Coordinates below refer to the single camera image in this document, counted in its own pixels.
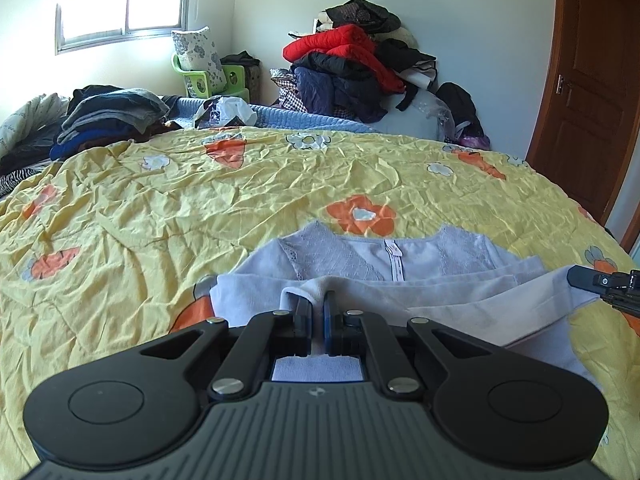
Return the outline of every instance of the stack of folded clothes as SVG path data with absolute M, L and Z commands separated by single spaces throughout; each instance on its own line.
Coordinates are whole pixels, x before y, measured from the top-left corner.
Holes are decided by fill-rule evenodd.
M 180 129 L 175 123 L 164 123 L 170 108 L 148 90 L 94 86 L 78 92 L 69 103 L 51 160 L 65 160 L 87 148 L 118 140 L 144 142 L 152 135 Z

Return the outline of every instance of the green plastic chair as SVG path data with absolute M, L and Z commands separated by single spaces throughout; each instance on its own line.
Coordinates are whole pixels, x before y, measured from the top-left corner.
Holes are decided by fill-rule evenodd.
M 207 73 L 198 70 L 183 70 L 180 67 L 180 60 L 178 55 L 173 54 L 171 57 L 171 66 L 174 72 L 181 76 L 188 78 L 185 79 L 184 86 L 189 95 L 189 88 L 187 80 L 190 81 L 191 87 L 197 97 L 201 99 L 209 99 L 212 95 L 223 95 L 226 97 L 239 97 L 244 99 L 245 102 L 249 102 L 249 89 L 245 86 L 245 73 L 244 66 L 241 65 L 223 65 L 222 70 L 225 72 L 226 85 L 223 87 L 209 88 L 209 78 Z

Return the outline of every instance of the floral pillow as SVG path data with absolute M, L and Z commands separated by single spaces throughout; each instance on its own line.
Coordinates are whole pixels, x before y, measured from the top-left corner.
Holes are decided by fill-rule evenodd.
M 180 67 L 188 71 L 204 70 L 209 75 L 209 90 L 212 93 L 223 91 L 226 76 L 209 27 L 187 32 L 174 30 L 171 34 Z

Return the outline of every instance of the yellow bedsheet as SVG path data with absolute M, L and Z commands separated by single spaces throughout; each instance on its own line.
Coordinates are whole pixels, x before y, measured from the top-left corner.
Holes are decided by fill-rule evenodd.
M 359 221 L 351 215 L 358 212 Z M 522 161 L 401 136 L 181 130 L 53 164 L 0 204 L 0 478 L 37 462 L 22 424 L 45 378 L 164 335 L 194 285 L 320 219 L 334 232 L 423 237 L 444 222 L 549 269 L 631 259 Z M 640 345 L 599 301 L 572 319 L 610 421 L 594 461 L 640 476 Z

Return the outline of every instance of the white flower pattern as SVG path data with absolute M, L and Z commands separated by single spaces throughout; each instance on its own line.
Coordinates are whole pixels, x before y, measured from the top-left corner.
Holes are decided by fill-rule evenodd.
M 327 135 L 307 132 L 288 135 L 286 138 L 296 150 L 322 150 L 331 142 L 331 137 Z
M 507 162 L 512 166 L 524 166 L 525 168 L 529 167 L 529 163 L 526 160 L 523 160 L 519 156 L 507 155 Z
M 427 166 L 427 170 L 429 170 L 431 173 L 439 174 L 442 176 L 453 175 L 453 170 L 449 166 L 445 166 L 440 162 L 432 162 Z
M 206 146 L 207 144 L 213 144 L 214 142 L 218 142 L 219 140 L 231 140 L 231 139 L 243 140 L 244 137 L 240 132 L 218 132 L 209 137 L 205 137 L 200 142 L 202 143 L 203 146 Z
M 144 157 L 141 166 L 143 170 L 157 171 L 168 166 L 171 159 L 166 155 L 147 155 Z
M 464 146 L 458 146 L 456 144 L 446 144 L 445 146 L 442 147 L 442 151 L 447 153 L 452 153 L 453 151 L 467 152 L 467 153 L 474 152 L 474 150 L 472 150 L 471 148 L 465 148 Z
M 600 440 L 600 445 L 601 446 L 608 446 L 609 445 L 609 427 L 608 426 L 604 430 L 604 435 L 602 436 L 602 439 Z
M 369 222 L 375 219 L 376 214 L 373 211 L 369 211 L 368 209 L 355 207 L 353 211 L 351 211 L 351 216 L 353 216 L 354 220 L 358 220 L 360 222 Z

